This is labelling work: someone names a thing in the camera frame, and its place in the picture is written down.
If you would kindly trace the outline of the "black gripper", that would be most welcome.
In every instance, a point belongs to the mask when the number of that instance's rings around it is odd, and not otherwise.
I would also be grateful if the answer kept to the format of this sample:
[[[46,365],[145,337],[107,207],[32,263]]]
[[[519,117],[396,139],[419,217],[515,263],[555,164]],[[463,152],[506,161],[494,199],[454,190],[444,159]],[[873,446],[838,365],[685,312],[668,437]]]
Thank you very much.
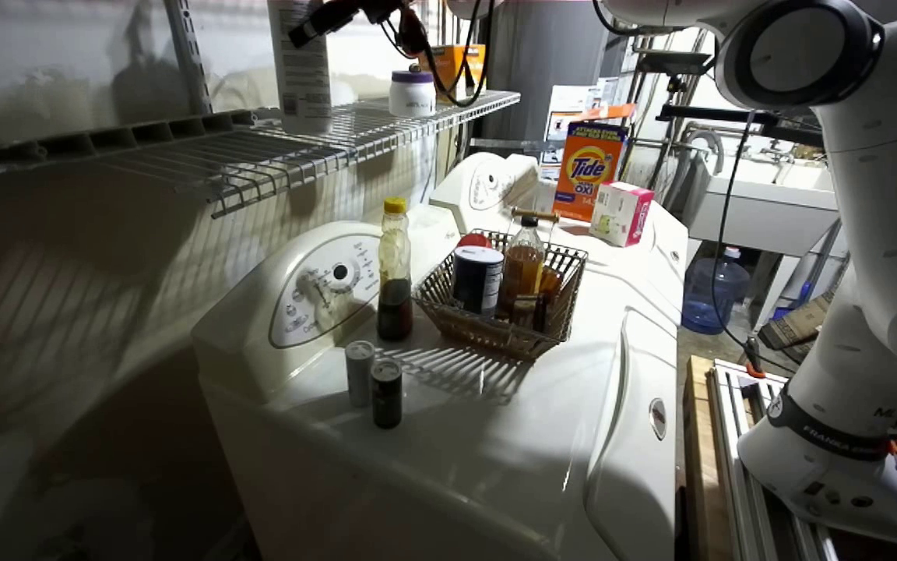
[[[419,55],[429,47],[424,23],[409,0],[323,0],[299,25],[293,25],[288,37],[293,47],[304,47],[323,36],[347,27],[355,16],[366,16],[370,25],[386,25],[390,19],[400,19],[392,45],[405,55]]]

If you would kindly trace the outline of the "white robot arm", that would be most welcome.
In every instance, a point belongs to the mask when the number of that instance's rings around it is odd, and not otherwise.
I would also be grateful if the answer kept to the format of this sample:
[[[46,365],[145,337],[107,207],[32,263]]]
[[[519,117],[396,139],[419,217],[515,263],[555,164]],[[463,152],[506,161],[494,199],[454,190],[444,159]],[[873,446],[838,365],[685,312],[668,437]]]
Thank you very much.
[[[613,23],[711,27],[718,88],[752,109],[820,118],[851,267],[820,341],[737,444],[793,514],[897,540],[897,19],[854,0],[602,0]]]

